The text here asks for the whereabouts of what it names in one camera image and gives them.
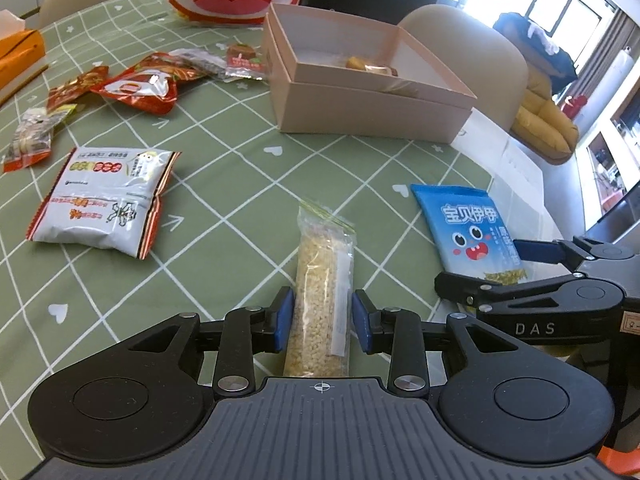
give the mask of curtain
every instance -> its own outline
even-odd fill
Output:
[[[593,54],[580,71],[580,77],[564,92],[564,95],[589,97],[613,63],[620,50],[630,46],[632,50],[640,41],[640,28],[636,22],[618,9],[609,28],[596,46]]]

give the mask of white label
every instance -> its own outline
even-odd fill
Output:
[[[640,312],[626,312],[622,315],[620,332],[640,335]]]
[[[339,252],[335,264],[334,329],[331,335],[330,355],[344,357],[347,343],[348,306],[351,291],[351,257]]]

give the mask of table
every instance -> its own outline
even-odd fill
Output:
[[[154,50],[260,42],[259,28],[182,25],[167,16],[162,0],[111,0],[52,24],[43,35],[50,68],[0,110],[0,146],[19,114],[92,65],[108,64],[117,73]],[[49,374],[176,313],[222,319],[232,308],[267,306],[282,285],[292,285],[300,197],[356,226],[354,286],[379,306],[402,306],[425,320],[443,319],[451,306],[433,290],[440,261],[409,184],[490,189],[512,233],[555,236],[535,166],[476,111],[455,149],[399,139],[284,136],[260,82],[208,80],[182,88],[164,117],[95,95],[84,102],[87,108],[57,135],[48,161],[0,176],[0,476],[8,480],[42,459],[26,409]],[[146,260],[24,240],[42,196],[77,145],[183,152]],[[283,360],[257,355],[257,381],[278,374]],[[210,382],[214,362],[208,355],[201,383]],[[388,373],[388,357],[364,355],[353,337],[350,365],[356,375]],[[442,372],[434,380],[444,382]]]

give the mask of white heart print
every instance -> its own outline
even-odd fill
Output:
[[[268,146],[263,149],[265,153],[271,153],[274,156],[282,155],[282,146]]]
[[[48,311],[56,318],[56,323],[59,325],[66,319],[66,313],[69,310],[68,304],[50,304]]]
[[[409,189],[405,184],[393,184],[393,186],[391,186],[391,189],[393,189],[396,193],[400,193],[404,198],[409,197]]]

